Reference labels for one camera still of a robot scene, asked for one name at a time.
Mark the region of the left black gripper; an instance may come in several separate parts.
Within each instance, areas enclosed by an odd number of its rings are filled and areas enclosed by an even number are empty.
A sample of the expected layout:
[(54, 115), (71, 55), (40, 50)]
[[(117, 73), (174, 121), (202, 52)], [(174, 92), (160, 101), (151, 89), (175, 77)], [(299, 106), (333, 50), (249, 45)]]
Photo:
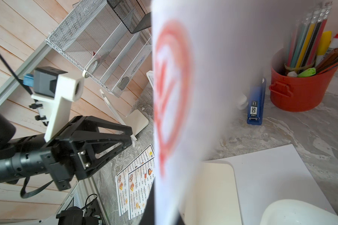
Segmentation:
[(0, 183), (48, 173), (60, 191), (73, 178), (92, 177), (131, 146), (132, 129), (93, 116), (77, 116), (57, 135), (14, 138), (16, 128), (0, 114)]

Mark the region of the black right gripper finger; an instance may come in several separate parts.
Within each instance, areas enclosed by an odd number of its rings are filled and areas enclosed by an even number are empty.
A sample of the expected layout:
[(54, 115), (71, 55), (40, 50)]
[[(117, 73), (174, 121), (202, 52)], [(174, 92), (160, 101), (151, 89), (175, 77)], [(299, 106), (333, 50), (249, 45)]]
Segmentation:
[(152, 184), (139, 225), (155, 225), (155, 183)]

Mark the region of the dim sum inn menu sheet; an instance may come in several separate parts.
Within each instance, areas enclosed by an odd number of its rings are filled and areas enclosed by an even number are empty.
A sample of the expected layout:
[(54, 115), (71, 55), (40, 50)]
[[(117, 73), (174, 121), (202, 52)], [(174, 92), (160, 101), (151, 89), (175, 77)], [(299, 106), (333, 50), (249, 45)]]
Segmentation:
[(115, 183), (119, 216), (129, 212), (129, 173), (152, 159), (154, 159), (155, 162), (155, 151), (150, 144), (128, 166), (116, 175)]

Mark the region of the white menu holder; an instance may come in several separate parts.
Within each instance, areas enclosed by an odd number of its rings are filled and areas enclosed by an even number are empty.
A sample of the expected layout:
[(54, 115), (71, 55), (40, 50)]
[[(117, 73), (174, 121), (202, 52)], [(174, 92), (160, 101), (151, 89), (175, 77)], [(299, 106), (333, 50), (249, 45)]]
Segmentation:
[(110, 100), (106, 96), (106, 94), (103, 92), (102, 89), (99, 89), (99, 92), (109, 108), (109, 110), (113, 113), (116, 120), (125, 126), (129, 126), (132, 128), (132, 135), (131, 138), (133, 141), (137, 141), (136, 135), (141, 132), (148, 124), (149, 120), (144, 116), (143, 113), (141, 113), (138, 109), (134, 110), (131, 114), (129, 114), (126, 117), (122, 117), (118, 111), (114, 108), (114, 106), (111, 104)]
[(152, 87), (152, 89), (154, 89), (154, 72), (152, 70), (149, 70), (147, 73), (146, 73), (146, 76), (149, 80), (149, 83)]
[(185, 202), (186, 225), (241, 225), (234, 169), (229, 164), (202, 163)]

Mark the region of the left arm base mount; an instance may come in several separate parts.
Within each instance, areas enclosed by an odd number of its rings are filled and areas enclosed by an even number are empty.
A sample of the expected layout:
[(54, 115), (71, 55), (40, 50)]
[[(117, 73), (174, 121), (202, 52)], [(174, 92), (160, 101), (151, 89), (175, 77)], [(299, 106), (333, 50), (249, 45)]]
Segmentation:
[(91, 194), (85, 201), (85, 206), (68, 207), (56, 215), (58, 225), (106, 225), (101, 212), (98, 195)]

